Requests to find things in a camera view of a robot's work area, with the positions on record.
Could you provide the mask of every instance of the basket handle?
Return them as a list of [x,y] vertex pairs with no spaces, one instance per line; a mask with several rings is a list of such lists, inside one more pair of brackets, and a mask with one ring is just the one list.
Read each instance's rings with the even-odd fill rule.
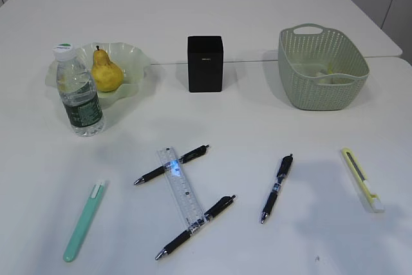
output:
[[289,30],[293,31],[293,33],[294,33],[295,35],[302,35],[302,34],[300,34],[300,33],[296,33],[295,30],[300,29],[300,28],[306,28],[306,27],[318,28],[318,29],[322,30],[320,33],[323,33],[325,30],[328,29],[328,28],[323,27],[323,26],[318,25],[318,24],[306,23],[306,24],[300,24],[300,25],[297,25],[297,26],[295,26],[295,27],[289,28]]
[[[333,79],[336,78],[343,78],[343,79],[348,79],[348,80],[352,80],[349,83],[344,83],[344,84],[332,84],[330,82],[327,83],[319,83],[321,80],[326,80],[326,81],[333,81]],[[349,74],[345,74],[345,73],[333,73],[333,74],[327,74],[327,75],[323,75],[321,77],[310,77],[309,79],[316,85],[352,85],[354,83],[356,83],[357,81],[363,79],[364,77],[354,77],[353,75],[349,75]]]

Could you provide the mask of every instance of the plastic water bottle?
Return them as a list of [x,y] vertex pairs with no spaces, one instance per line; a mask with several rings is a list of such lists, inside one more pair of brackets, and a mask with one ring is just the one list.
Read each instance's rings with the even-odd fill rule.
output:
[[58,62],[57,89],[74,132],[80,137],[96,135],[104,129],[104,117],[93,77],[72,44],[60,44],[53,53]]

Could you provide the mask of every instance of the transparent ruler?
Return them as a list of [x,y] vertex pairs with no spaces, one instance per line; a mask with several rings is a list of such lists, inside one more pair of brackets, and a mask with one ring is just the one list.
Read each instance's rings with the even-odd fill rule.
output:
[[187,227],[194,232],[205,223],[203,210],[180,167],[178,157],[173,148],[164,148],[158,151],[158,155],[162,165],[165,167],[166,177]]

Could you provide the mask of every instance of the white table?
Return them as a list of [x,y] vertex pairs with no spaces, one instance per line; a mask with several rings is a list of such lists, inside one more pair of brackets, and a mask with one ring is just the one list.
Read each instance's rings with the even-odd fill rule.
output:
[[[412,68],[403,60],[368,59],[359,96],[331,112],[291,107],[276,62],[228,63],[223,91],[197,94],[187,91],[186,65],[152,66],[139,95],[104,110],[108,129],[93,138],[71,132],[57,90],[44,86],[51,55],[32,60],[0,79],[2,274],[411,274]],[[133,181],[159,165],[156,150],[173,146],[182,155],[202,144],[211,145],[208,153],[184,165],[201,205],[238,198],[155,261],[183,223],[164,176],[139,187]],[[345,146],[384,214],[371,213],[359,194],[341,158]],[[290,176],[261,225],[289,153]],[[109,180],[106,195],[78,258],[65,263],[99,178]]]
[[187,62],[187,36],[221,35],[225,61],[276,60],[279,32],[303,23],[343,31],[365,57],[401,49],[350,0],[9,0],[0,50],[61,42],[126,42],[153,63]]

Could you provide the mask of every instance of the pear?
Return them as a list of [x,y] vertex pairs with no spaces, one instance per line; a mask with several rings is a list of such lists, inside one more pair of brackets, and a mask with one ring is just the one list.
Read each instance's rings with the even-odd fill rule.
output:
[[123,83],[123,71],[113,63],[105,50],[98,46],[93,53],[93,67],[91,75],[96,81],[97,90],[113,91]]

